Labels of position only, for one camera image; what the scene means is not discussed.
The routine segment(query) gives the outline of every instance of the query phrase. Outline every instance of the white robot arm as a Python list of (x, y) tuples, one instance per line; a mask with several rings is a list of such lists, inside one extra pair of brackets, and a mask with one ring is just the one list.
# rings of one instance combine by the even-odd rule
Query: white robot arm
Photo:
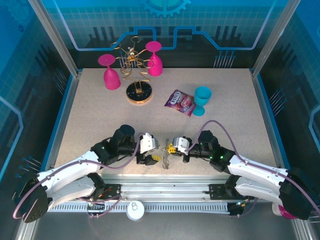
[[(82, 156), (54, 169), (40, 172), (37, 175), (28, 172), (23, 175), (13, 195), (17, 205), (16, 215), (22, 216), (26, 223), (40, 218), (54, 206), (80, 197), (92, 197), (93, 200), (105, 200), (118, 194), (118, 189), (104, 183), (97, 172), (107, 166), (120, 169), (136, 157), (137, 164), (154, 165), (159, 159), (147, 155), (158, 148), (158, 141), (149, 133), (141, 133), (136, 143), (135, 130), (122, 125), (108, 141), (95, 144)], [(119, 160), (119, 156), (130, 157), (123, 166), (110, 167)]]
[(188, 137), (175, 137), (169, 152), (183, 156), (184, 163), (188, 163), (190, 157), (206, 159), (215, 170), (230, 174), (224, 188), (231, 198), (252, 196), (265, 199), (283, 207), (293, 217), (307, 220), (313, 206), (306, 196), (288, 181), (292, 179), (315, 203), (319, 203), (320, 192), (300, 169), (288, 170), (249, 160), (220, 146), (218, 139), (209, 130), (202, 131), (197, 140), (198, 143), (192, 144)]

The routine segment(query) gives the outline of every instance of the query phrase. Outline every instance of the metal floor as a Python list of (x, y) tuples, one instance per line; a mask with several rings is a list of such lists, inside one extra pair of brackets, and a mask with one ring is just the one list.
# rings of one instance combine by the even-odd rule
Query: metal floor
[(294, 240), (291, 220), (275, 216), (259, 203), (240, 219), (206, 213), (145, 213), (140, 221), (125, 213), (90, 219), (85, 213), (48, 212), (33, 240)]

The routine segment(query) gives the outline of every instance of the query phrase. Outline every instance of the blue cup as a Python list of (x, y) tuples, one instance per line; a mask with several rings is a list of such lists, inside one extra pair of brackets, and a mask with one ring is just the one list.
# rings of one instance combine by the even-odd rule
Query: blue cup
[(206, 86), (197, 87), (194, 93), (194, 102), (196, 107), (193, 114), (196, 116), (202, 116), (205, 114), (204, 105), (206, 105), (211, 98), (211, 90)]

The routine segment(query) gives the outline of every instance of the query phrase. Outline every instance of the table surface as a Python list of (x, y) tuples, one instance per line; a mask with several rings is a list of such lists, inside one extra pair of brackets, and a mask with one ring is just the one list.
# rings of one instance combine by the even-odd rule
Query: table surface
[[(269, 142), (266, 126), (248, 69), (216, 68), (166, 68), (159, 77), (151, 77), (152, 99), (145, 105), (135, 106), (126, 96), (132, 82), (121, 79), (121, 87), (108, 90), (103, 80), (105, 69), (85, 68), (82, 71), (73, 105), (66, 125), (55, 166), (65, 164), (88, 151), (94, 144), (111, 137), (121, 125), (131, 125), (138, 133), (147, 132), (158, 139), (159, 149), (152, 152), (163, 157), (166, 139), (187, 136), (194, 139), (201, 126), (208, 120), (217, 120), (229, 131), (239, 153), (246, 158), (275, 166), (275, 158)], [(138, 76), (133, 69), (132, 76)], [(199, 86), (212, 91), (209, 103), (201, 117), (187, 115), (165, 107), (170, 95), (178, 89), (194, 95)], [(211, 130), (221, 146), (232, 149), (225, 135), (215, 123), (205, 128)], [(120, 166), (128, 158), (114, 163)], [(120, 170), (104, 169), (112, 174), (158, 175), (211, 175), (221, 176), (200, 158), (170, 155), (168, 164), (163, 160), (153, 166), (137, 165), (135, 159)]]

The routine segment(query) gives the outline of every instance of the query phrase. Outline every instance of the white cap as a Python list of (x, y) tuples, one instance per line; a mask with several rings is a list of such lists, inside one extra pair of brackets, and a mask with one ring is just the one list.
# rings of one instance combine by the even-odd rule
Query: white cap
[(137, 221), (145, 214), (145, 206), (140, 201), (132, 201), (126, 210), (126, 215), (132, 221)]

